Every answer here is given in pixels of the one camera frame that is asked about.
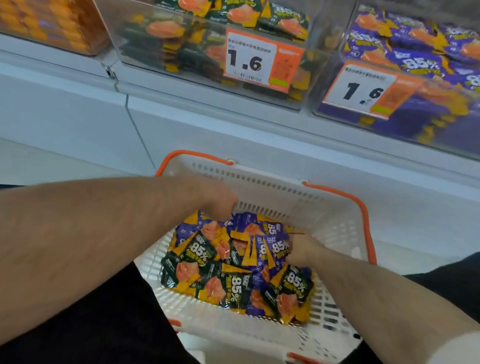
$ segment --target orange price tag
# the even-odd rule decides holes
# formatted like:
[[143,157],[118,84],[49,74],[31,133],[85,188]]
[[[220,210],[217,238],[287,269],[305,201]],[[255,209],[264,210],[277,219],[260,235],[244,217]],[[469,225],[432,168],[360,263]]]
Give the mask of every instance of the orange price tag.
[[288,93],[304,51],[229,26],[224,76]]
[[348,60],[324,103],[387,120],[424,83],[407,73]]

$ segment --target shopping basket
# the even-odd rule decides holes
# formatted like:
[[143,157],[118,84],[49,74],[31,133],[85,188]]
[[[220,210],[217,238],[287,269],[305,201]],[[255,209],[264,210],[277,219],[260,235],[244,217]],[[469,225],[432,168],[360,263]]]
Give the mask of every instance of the shopping basket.
[[[280,220],[311,233],[329,248],[376,264],[367,208],[352,195],[186,150],[170,153],[156,175],[188,173],[212,176],[230,185],[240,196],[237,212]],[[302,326],[239,315],[164,288],[160,260],[172,236],[173,230],[135,262],[175,329],[290,362],[335,364],[360,343],[360,336],[319,279],[310,321]]]

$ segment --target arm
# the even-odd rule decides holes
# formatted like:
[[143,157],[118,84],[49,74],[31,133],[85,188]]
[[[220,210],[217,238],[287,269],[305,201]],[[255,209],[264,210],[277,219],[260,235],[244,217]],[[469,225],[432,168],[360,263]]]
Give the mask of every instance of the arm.
[[480,331],[453,304],[387,269],[296,235],[288,262],[317,272],[342,313],[384,364],[425,364],[449,340]]
[[0,193],[0,345],[70,306],[201,209],[237,195],[204,177],[49,183]]

